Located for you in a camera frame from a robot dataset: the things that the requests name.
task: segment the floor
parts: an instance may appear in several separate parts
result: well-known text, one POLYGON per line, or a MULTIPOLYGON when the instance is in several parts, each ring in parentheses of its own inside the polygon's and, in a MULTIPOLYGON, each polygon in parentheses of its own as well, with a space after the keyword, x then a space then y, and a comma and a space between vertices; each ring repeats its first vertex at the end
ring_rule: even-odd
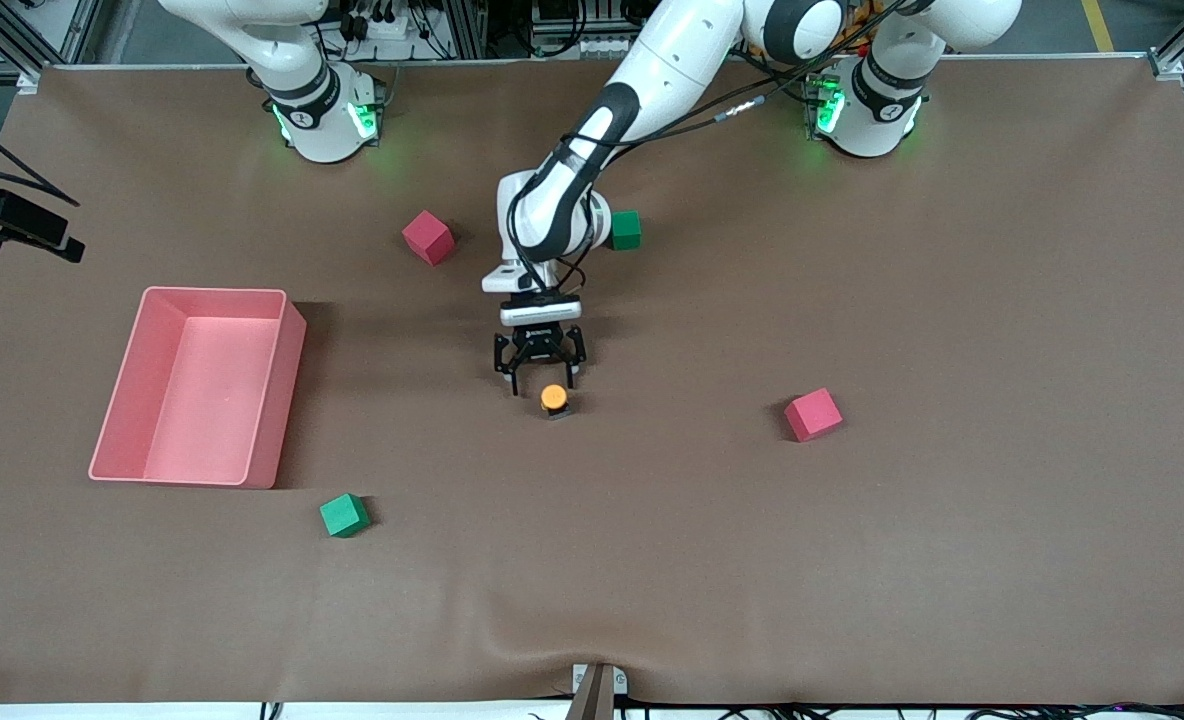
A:
MULTIPOLYGON (((193 24, 173 17, 156 0, 117 0, 111 28, 98 41, 99 62, 210 64, 236 60, 231 50, 193 24)), ((1094 53, 1146 50, 1159 44, 1184 17, 1184 0, 1025 0, 1011 31, 989 53, 1094 53), (1101 12, 1101 26, 1089 18, 1101 12)), ((13 88, 0 86, 0 128, 13 88)))

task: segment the orange object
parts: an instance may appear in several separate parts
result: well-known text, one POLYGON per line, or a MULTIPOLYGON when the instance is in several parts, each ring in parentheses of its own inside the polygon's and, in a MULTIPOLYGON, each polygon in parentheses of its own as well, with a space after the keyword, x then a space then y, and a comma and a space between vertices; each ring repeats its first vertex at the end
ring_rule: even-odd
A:
POLYGON ((570 405, 570 397, 566 396, 565 387, 547 386, 540 396, 540 401, 543 405, 543 410, 547 410, 548 413, 559 413, 559 411, 565 410, 565 406, 570 405))

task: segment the black cable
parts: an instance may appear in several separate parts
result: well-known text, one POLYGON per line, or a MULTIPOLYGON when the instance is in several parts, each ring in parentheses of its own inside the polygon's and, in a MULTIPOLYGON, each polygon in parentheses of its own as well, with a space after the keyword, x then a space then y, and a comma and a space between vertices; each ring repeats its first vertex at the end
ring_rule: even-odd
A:
POLYGON ((2 173, 0 171, 0 179, 2 179, 6 182, 20 184, 24 187, 30 187, 30 188, 33 188, 33 189, 39 189, 40 192, 44 192, 45 195, 58 197, 58 195, 54 195, 54 192, 50 187, 44 186, 44 184, 39 184, 37 181, 31 181, 31 179, 27 179, 25 176, 15 176, 15 174, 2 173))
MULTIPOLYGON (((591 231, 592 229, 591 202, 592 202, 592 188, 588 187, 588 194, 584 197, 583 202, 580 202, 580 205, 583 205, 583 221, 584 224, 587 224, 588 231, 591 231)), ((561 282, 556 283, 558 292, 565 292, 565 295, 572 295, 572 292, 578 292, 588 284, 588 275, 583 271, 583 266, 580 265, 583 265, 583 259, 587 258, 588 251, 591 250, 592 250, 592 238, 588 237, 586 238, 586 242, 583 244, 583 251, 579 252, 578 258, 574 258, 573 264, 566 263, 565 258, 556 258, 556 263, 560 263, 561 265, 568 268, 568 270, 566 270, 565 272, 565 277, 561 278, 561 282), (565 283, 568 283, 570 277, 572 277, 572 275, 574 274, 579 275, 578 287, 575 287, 574 290, 568 290, 568 291, 561 290, 561 288, 565 287, 565 283)))
MULTIPOLYGON (((596 137, 588 137, 586 135, 580 135, 580 133, 577 131, 571 131, 561 136, 561 143, 568 143, 572 140, 583 140, 596 143, 600 147, 623 147, 624 149, 623 152, 619 152, 618 155, 613 155, 610 160, 606 161, 605 167, 601 168, 601 172, 604 172, 606 168, 610 167, 610 165, 614 163, 614 161, 618 161, 624 155, 628 155, 629 152, 636 150, 637 147, 642 147, 648 142, 656 142, 669 137, 686 135, 686 133, 696 131, 697 129, 710 127, 721 122, 723 115, 726 115, 726 112, 729 111, 718 114, 716 117, 701 120, 701 122, 694 123, 688 127, 680 127, 684 122, 688 122, 688 120, 696 118, 700 114, 706 112, 712 108, 715 108, 716 105, 723 104, 723 102, 726 101, 734 99, 734 97, 739 95, 745 95, 747 92, 757 90, 760 86, 771 85, 771 83, 774 83, 776 86, 771 88, 770 92, 765 95, 762 101, 770 99, 770 97, 776 92, 787 92, 787 94, 792 92, 789 90, 790 83, 799 81, 800 78, 806 76, 806 73, 811 73, 817 68, 822 68, 822 65, 829 63, 836 54, 843 53, 844 50, 849 50, 849 47, 851 47, 854 43, 858 40, 858 38, 867 37, 867 33, 871 32, 871 28, 875 28, 877 24, 881 22, 881 20, 884 20, 886 18, 889 17, 889 14, 894 13, 895 9, 899 8, 899 5, 902 5, 905 1, 907 0, 895 1, 894 4, 890 4, 888 8, 881 9, 881 12, 877 13, 876 15, 871 15, 871 18, 868 18, 867 22, 863 22, 863 26, 857 28, 856 32, 852 32, 851 36, 844 37, 842 38, 842 40, 835 41, 834 45, 829 47, 829 50, 817 56, 817 58, 807 63, 804 63, 802 65, 798 65, 796 72, 784 73, 779 72, 779 70, 774 70, 773 68, 766 65, 765 69, 768 70, 768 77, 766 77, 765 79, 748 83, 748 85, 746 86, 735 88, 735 90, 726 92, 726 95, 721 95, 716 99, 708 101, 700 108, 693 109, 689 112, 682 115, 682 117, 676 118, 671 123, 668 123, 664 127, 657 129, 657 131, 650 133, 650 135, 646 135, 644 137, 633 141, 606 141, 596 137)), ((525 265, 525 271, 530 274, 530 276, 534 278, 534 282, 538 283, 538 285, 541 288, 542 291, 547 291, 549 290, 549 288, 547 287, 546 283, 542 282, 540 275, 534 272, 534 265, 532 261, 529 261, 528 256, 525 255, 525 247, 520 245, 519 234, 516 234, 516 208, 519 207, 520 201, 522 201, 525 197, 529 195, 529 193, 532 193, 534 191, 534 187, 536 186, 538 184, 534 182, 534 176, 532 176, 528 179, 527 182, 525 182, 522 189, 519 193, 516 193, 516 195, 513 198, 513 200, 508 205, 508 217, 506 218, 506 229, 508 229, 509 242, 511 243, 513 249, 516 251, 516 256, 520 258, 520 261, 522 261, 522 265, 525 265)), ((579 256, 579 261, 583 261, 581 255, 579 256)), ((584 274, 583 270, 578 269, 579 261, 575 261, 573 265, 565 263, 565 261, 561 261, 561 264, 568 268, 568 272, 565 274, 565 277, 561 279, 560 283, 556 283, 558 290, 560 287, 565 284, 566 281, 570 281, 570 277, 572 277, 574 272, 579 272, 583 276, 583 281, 586 282, 587 275, 584 274)))
POLYGON ((313 22, 313 27, 317 28, 317 41, 321 41, 321 54, 326 56, 326 59, 330 59, 330 53, 339 54, 339 59, 345 58, 343 50, 326 44, 326 36, 321 32, 321 22, 313 22))
POLYGON ((452 60, 453 56, 450 54, 450 50, 440 44, 440 37, 436 33, 436 26, 433 26, 432 20, 427 19, 427 6, 423 5, 423 0, 410 0, 410 19, 414 20, 414 25, 419 28, 419 37, 423 37, 424 32, 427 32, 427 37, 423 37, 423 40, 427 43, 427 46, 432 49, 433 53, 437 53, 437 58, 443 60, 452 60), (414 18, 414 8, 419 9, 419 14, 423 17, 423 24, 419 24, 418 18, 414 18))
MULTIPOLYGON (((516 14, 515 6, 515 0, 513 0, 514 17, 516 14)), ((570 0, 570 37, 566 37, 564 44, 561 44, 560 47, 556 47, 556 50, 548 51, 534 47, 528 38, 522 36, 525 22, 514 22, 513 34, 516 37, 516 41, 519 41, 520 46, 522 46, 522 50, 527 54, 533 56, 533 58, 552 58, 552 56, 568 53, 570 50, 573 50, 574 46, 583 40, 583 37, 586 36, 587 26, 588 8, 586 0, 570 0)), ((529 22, 529 27, 534 27, 533 19, 529 22)))
POLYGON ((284 702, 259 702, 259 720, 277 720, 284 709, 284 702))
MULTIPOLYGON (((731 50, 731 54, 734 54, 735 58, 742 58, 747 64, 752 65, 752 68, 761 70, 762 73, 766 73, 766 76, 774 79, 776 83, 779 83, 780 86, 789 84, 789 73, 783 72, 783 70, 771 68, 766 60, 757 58, 755 54, 748 53, 747 50, 734 47, 731 50)), ((804 97, 792 90, 789 90, 787 88, 784 88, 783 94, 792 97, 792 99, 796 99, 797 102, 800 102, 803 105, 807 103, 804 97)))
POLYGON ((6 147, 4 147, 1 143, 0 143, 0 152, 12 163, 17 165, 17 167, 19 167, 19 169, 21 169, 25 173, 28 173, 28 175, 32 176, 37 184, 39 184, 40 186, 44 186, 44 191, 47 192, 50 195, 57 197, 57 199, 60 199, 64 202, 67 202, 67 205, 71 205, 72 208, 79 208, 81 207, 81 202, 77 202, 76 200, 72 200, 72 197, 67 195, 66 192, 63 192, 60 188, 58 188, 58 186, 56 186, 56 184, 50 182, 47 179, 45 179, 44 176, 41 176, 40 173, 36 172, 34 169, 31 169, 28 167, 28 165, 25 163, 19 158, 17 158, 17 155, 13 154, 13 152, 6 150, 6 147))
POLYGON ((1115 702, 1101 706, 1080 706, 1077 711, 1068 711, 1063 707, 1040 706, 1035 708, 1011 708, 1010 711, 998 711, 998 708, 982 708, 973 711, 966 720, 982 720, 983 716, 998 716, 1002 720, 1030 720, 1032 716, 1043 720, 1081 720, 1085 716, 1096 715, 1099 712, 1147 712, 1151 715, 1176 716, 1184 720, 1184 711, 1177 707, 1162 707, 1143 702, 1115 702))

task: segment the yellow floor line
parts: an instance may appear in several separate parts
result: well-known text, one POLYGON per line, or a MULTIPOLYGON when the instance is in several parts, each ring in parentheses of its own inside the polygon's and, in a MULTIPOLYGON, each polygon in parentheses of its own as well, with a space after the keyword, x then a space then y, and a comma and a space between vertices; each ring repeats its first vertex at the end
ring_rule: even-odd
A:
POLYGON ((1099 0, 1081 0, 1081 8, 1085 9, 1085 19, 1089 20, 1090 36, 1094 36, 1094 46, 1099 49, 1099 53, 1117 50, 1112 46, 1112 36, 1108 33, 1108 24, 1103 21, 1103 8, 1100 8, 1099 0))

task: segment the green cube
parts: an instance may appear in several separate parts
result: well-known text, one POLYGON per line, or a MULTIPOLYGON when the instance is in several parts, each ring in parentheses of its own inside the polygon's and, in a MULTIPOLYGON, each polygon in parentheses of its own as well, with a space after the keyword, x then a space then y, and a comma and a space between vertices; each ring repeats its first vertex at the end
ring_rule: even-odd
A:
POLYGON ((355 495, 341 495, 321 506, 326 529, 335 538, 350 538, 369 527, 369 514, 355 495))
POLYGON ((641 247, 641 216, 636 210, 614 213, 610 223, 610 250, 636 250, 641 247))

